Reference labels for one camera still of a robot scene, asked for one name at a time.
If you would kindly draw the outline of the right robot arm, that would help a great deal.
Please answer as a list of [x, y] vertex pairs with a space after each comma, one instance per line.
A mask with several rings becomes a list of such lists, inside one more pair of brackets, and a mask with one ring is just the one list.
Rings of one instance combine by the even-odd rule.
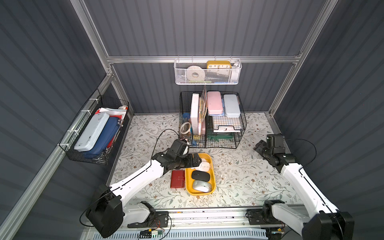
[[262, 218], [265, 222], [280, 221], [304, 240], [351, 240], [355, 221], [351, 214], [341, 212], [315, 185], [285, 148], [282, 134], [269, 134], [254, 150], [263, 157], [294, 188], [308, 215], [300, 214], [281, 200], [265, 201]]

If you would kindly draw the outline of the small white mouse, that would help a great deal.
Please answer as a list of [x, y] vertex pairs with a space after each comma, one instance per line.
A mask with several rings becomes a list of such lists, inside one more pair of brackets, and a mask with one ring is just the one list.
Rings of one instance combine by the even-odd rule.
[[209, 172], [209, 171], [210, 171], [210, 168], [211, 168], [210, 163], [208, 163], [208, 162], [202, 162], [202, 163], [199, 165], [199, 167], [197, 168], [197, 170], [202, 171], [202, 172]]

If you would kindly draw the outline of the black computer mouse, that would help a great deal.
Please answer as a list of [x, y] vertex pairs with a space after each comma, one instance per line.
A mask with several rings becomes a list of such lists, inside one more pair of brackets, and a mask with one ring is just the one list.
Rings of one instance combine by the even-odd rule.
[[192, 172], [191, 178], [197, 181], [209, 182], [211, 179], [211, 175], [208, 172], [195, 170]]

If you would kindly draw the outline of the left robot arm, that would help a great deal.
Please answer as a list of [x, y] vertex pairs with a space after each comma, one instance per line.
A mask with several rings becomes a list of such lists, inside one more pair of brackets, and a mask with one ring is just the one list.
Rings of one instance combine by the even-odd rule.
[[175, 140], [164, 152], [154, 154], [149, 162], [125, 179], [110, 186], [96, 188], [85, 216], [103, 238], [114, 234], [121, 226], [144, 223], [152, 213], [151, 206], [139, 203], [129, 207], [129, 201], [144, 187], [168, 172], [198, 167], [202, 159], [189, 152], [184, 140]]

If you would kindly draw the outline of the silver computer mouse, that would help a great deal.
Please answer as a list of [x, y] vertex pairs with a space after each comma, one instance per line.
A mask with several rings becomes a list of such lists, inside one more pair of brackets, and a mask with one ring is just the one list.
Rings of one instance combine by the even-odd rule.
[[192, 188], [203, 193], [209, 193], [212, 191], [212, 185], [209, 182], [200, 180], [194, 180]]

